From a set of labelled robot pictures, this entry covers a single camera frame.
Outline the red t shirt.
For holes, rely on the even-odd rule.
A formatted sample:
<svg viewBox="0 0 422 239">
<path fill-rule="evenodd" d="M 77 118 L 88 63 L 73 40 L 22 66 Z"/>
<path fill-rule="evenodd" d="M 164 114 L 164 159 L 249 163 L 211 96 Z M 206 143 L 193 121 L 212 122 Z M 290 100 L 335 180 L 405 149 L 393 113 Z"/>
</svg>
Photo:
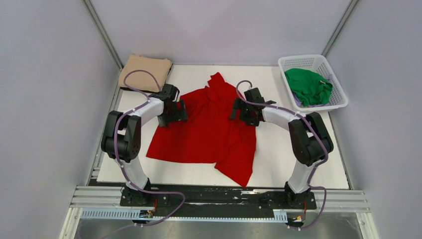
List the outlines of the red t shirt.
<svg viewBox="0 0 422 239">
<path fill-rule="evenodd" d="M 207 86 L 181 96 L 187 120 L 156 128 L 146 156 L 176 163 L 208 163 L 246 187 L 253 172 L 256 128 L 230 120 L 235 86 L 217 72 Z"/>
</svg>

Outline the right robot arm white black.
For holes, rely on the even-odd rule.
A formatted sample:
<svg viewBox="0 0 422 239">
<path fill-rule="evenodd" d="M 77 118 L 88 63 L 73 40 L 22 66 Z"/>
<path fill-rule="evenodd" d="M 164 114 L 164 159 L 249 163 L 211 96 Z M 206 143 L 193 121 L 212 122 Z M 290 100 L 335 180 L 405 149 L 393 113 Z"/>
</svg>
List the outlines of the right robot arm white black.
<svg viewBox="0 0 422 239">
<path fill-rule="evenodd" d="M 270 193 L 269 204 L 287 209 L 299 209 L 305 205 L 316 208 L 311 202 L 310 181 L 316 168 L 327 161 L 334 148 L 321 115 L 317 112 L 297 113 L 274 101 L 265 101 L 259 89 L 253 88 L 245 91 L 244 97 L 235 98 L 230 119 L 240 119 L 249 126 L 268 122 L 288 131 L 296 158 L 295 167 L 284 191 Z"/>
</svg>

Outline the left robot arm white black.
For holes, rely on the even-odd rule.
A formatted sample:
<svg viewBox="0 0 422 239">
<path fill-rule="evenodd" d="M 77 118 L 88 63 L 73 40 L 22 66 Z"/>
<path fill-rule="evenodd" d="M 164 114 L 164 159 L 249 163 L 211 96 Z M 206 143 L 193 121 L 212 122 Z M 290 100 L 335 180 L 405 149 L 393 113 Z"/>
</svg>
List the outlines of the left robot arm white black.
<svg viewBox="0 0 422 239">
<path fill-rule="evenodd" d="M 165 84 L 160 92 L 148 95 L 141 105 L 125 112 L 108 113 L 101 150 L 116 162 L 125 178 L 122 206 L 146 206 L 152 201 L 154 192 L 138 159 L 141 128 L 154 118 L 160 127 L 187 120 L 184 101 L 177 101 L 179 92 L 177 87 Z"/>
</svg>

